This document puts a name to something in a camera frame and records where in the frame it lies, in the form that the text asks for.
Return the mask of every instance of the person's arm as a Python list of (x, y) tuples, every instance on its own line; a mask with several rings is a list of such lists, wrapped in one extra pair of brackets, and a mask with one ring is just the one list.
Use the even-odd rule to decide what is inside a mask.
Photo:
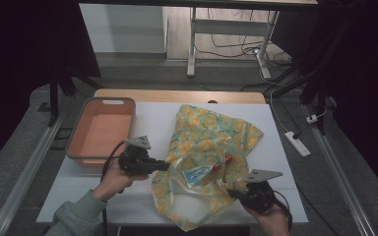
[(287, 216), (280, 206), (273, 205), (263, 214), (246, 206), (244, 208), (253, 215), (267, 236), (289, 235)]
[(118, 161), (113, 159), (102, 182), (94, 190), (89, 190), (76, 203), (66, 202), (56, 210), (54, 225), (45, 235), (94, 235), (100, 225), (98, 216), (107, 206), (107, 201), (130, 187), (133, 181), (148, 178), (149, 175), (126, 175), (120, 169)]

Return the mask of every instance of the white tabletop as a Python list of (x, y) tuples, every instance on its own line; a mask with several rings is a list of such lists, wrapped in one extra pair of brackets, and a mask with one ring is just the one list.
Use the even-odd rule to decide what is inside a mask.
[[(134, 137), (147, 135), (152, 149), (149, 154), (157, 159), (165, 159), (168, 145), (174, 131), (176, 112), (181, 103), (137, 102)], [(282, 177), (270, 180), (271, 186), (288, 200), (293, 222), (308, 222), (301, 199), (295, 187), (284, 149), (278, 134), (272, 112), (268, 105), (258, 104), (194, 104), (233, 118), (244, 119), (264, 132), (258, 144), (247, 156), (249, 168), (280, 171)], [(81, 168), (69, 157), (65, 157), (53, 186), (37, 218), (37, 222), (52, 222), (53, 213), (65, 201), (75, 202), (88, 189), (94, 188), (100, 178), (100, 169)], [(187, 195), (175, 195), (176, 213), (189, 218), (198, 218), (203, 204)], [(108, 221), (120, 225), (173, 225), (155, 207), (151, 179), (134, 182), (121, 195), (109, 201)], [(226, 212), (212, 219), (210, 225), (245, 225), (256, 221), (236, 201)]]

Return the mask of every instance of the brown storage basket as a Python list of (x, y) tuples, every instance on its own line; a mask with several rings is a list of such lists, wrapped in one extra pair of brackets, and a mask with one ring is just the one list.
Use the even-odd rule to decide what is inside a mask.
[(90, 98), (66, 146), (67, 156), (83, 167), (102, 167), (113, 149), (131, 137), (135, 110), (136, 103), (129, 97)]

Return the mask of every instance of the gray sleeve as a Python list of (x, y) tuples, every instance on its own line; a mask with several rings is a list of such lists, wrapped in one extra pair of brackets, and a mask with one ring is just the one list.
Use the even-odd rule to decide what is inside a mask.
[(107, 203), (97, 200), (89, 190), (76, 203), (66, 202), (54, 213), (54, 225), (46, 236), (94, 235), (100, 225), (99, 215)]

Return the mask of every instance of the white wall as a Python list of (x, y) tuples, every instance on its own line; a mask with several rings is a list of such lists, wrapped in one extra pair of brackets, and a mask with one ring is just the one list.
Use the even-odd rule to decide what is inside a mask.
[(80, 4), (94, 52), (166, 51), (162, 7)]

